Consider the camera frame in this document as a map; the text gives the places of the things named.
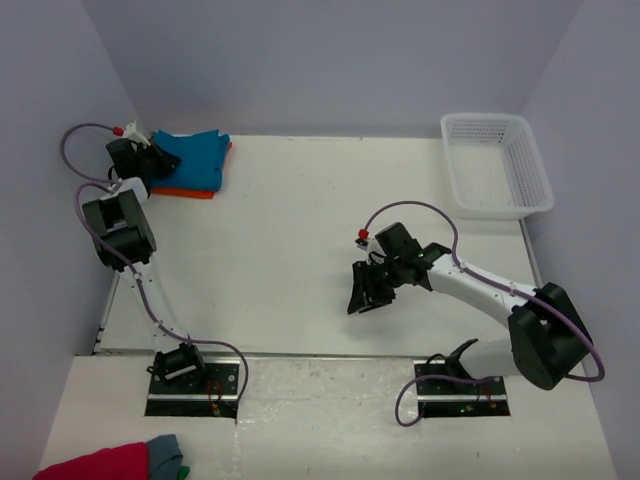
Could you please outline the blue t shirt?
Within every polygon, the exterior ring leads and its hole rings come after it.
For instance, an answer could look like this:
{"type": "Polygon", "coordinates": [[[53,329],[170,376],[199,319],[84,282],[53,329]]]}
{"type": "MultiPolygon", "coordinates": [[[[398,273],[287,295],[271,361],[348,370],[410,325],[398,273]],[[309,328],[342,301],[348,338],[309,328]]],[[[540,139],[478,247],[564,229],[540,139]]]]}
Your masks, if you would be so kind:
{"type": "Polygon", "coordinates": [[[232,145],[219,130],[173,135],[158,130],[152,137],[162,150],[178,157],[180,165],[166,178],[151,181],[153,189],[173,189],[214,194],[223,183],[223,170],[232,145]]]}

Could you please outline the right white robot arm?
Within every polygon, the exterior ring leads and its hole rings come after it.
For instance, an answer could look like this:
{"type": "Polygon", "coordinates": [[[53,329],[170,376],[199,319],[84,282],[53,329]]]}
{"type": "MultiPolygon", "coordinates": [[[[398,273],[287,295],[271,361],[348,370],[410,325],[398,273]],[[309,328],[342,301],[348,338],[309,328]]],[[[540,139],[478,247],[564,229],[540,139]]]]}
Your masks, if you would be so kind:
{"type": "Polygon", "coordinates": [[[542,390],[570,376],[592,344],[575,306],[558,285],[509,284],[488,273],[471,274],[452,249],[421,246],[399,222],[376,234],[369,257],[352,265],[349,314],[391,304],[404,285],[462,301],[508,332],[505,339],[465,341],[437,370],[456,392],[467,393],[485,379],[520,375],[542,390]]]}

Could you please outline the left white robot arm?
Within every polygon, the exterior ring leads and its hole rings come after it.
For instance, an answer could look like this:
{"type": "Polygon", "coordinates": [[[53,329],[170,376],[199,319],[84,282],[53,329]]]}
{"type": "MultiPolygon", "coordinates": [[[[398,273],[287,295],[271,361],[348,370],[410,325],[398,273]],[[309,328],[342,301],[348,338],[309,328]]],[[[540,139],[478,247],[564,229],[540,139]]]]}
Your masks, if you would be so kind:
{"type": "Polygon", "coordinates": [[[97,256],[138,295],[142,312],[150,319],[154,362],[149,372],[165,384],[187,393],[201,390],[208,369],[200,351],[177,321],[153,264],[157,245],[142,203],[149,199],[151,181],[171,173],[180,159],[152,146],[121,138],[106,145],[113,166],[105,194],[74,208],[92,238],[97,256]]]}

